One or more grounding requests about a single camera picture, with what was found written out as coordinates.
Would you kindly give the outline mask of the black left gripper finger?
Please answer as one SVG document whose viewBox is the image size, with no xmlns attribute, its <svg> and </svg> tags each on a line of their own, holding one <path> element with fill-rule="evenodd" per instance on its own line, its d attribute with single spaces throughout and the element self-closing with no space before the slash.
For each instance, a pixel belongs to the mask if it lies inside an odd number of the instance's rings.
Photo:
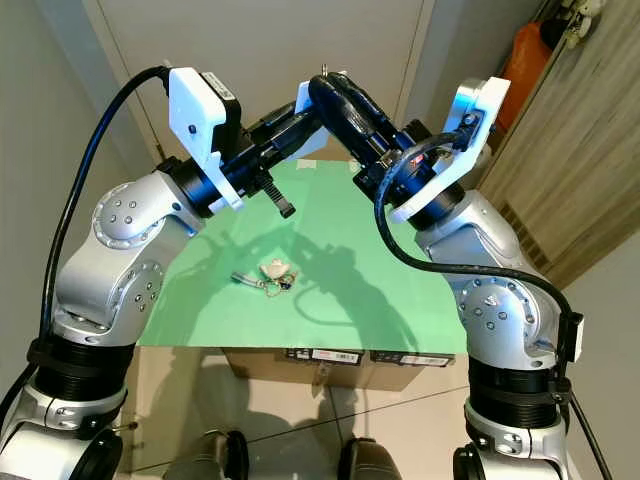
<svg viewBox="0 0 640 480">
<path fill-rule="evenodd" d="M 296 160 L 323 147 L 323 123 L 314 109 L 308 82 L 298 84 L 296 100 L 265 115 L 265 159 Z"/>
<path fill-rule="evenodd" d="M 296 207 L 279 191 L 275 179 L 270 174 L 259 174 L 259 189 L 270 198 L 282 218 L 288 219 L 294 215 Z"/>
</svg>

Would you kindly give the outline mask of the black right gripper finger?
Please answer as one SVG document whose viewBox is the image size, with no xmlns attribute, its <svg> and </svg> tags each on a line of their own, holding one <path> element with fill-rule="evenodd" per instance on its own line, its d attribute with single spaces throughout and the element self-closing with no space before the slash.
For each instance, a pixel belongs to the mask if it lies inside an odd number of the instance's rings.
<svg viewBox="0 0 640 480">
<path fill-rule="evenodd" d="M 312 109 L 321 123 L 361 164 L 390 150 L 390 120 L 369 92 L 355 82 L 308 82 Z"/>
<path fill-rule="evenodd" d="M 339 140 L 396 140 L 397 129 L 370 93 L 344 72 L 317 77 L 317 114 Z"/>
</svg>

